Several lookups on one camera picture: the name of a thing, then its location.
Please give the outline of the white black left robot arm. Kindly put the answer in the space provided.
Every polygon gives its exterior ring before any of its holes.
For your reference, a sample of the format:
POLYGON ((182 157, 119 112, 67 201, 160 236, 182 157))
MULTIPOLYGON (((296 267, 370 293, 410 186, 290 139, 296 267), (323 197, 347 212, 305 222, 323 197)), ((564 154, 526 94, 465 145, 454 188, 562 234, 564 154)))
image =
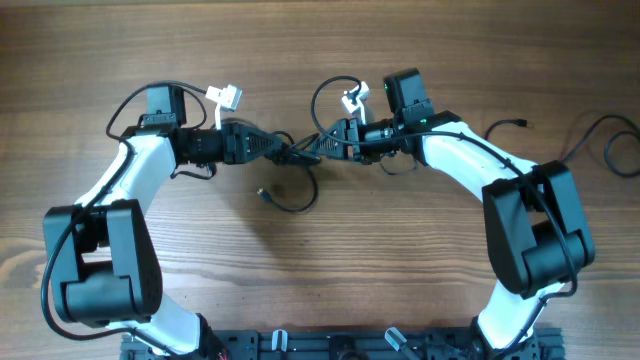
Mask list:
POLYGON ((213 178, 219 163, 281 162, 291 148, 278 133, 222 121, 241 96, 233 85, 202 89, 165 80, 140 91, 147 110, 138 122, 120 135, 105 130, 118 143, 106 172, 75 203, 53 207, 43 219, 43 317, 68 340, 125 334, 160 358, 226 359, 207 320, 165 294, 145 214, 166 180, 185 175, 184 165, 213 178))

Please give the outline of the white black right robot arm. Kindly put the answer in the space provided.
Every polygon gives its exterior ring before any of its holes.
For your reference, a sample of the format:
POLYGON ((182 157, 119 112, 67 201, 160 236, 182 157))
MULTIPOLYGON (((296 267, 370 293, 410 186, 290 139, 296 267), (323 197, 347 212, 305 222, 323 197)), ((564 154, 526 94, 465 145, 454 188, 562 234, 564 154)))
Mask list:
POLYGON ((402 152, 478 198, 496 285, 473 320, 469 354, 520 355, 532 345, 542 311, 552 300, 573 296, 580 270, 595 258, 570 170, 560 161, 513 156, 456 114, 436 112, 416 68, 386 76, 384 90, 391 118, 374 120, 366 103, 370 89, 357 80, 341 98, 348 118, 321 128, 313 152, 363 165, 402 152))

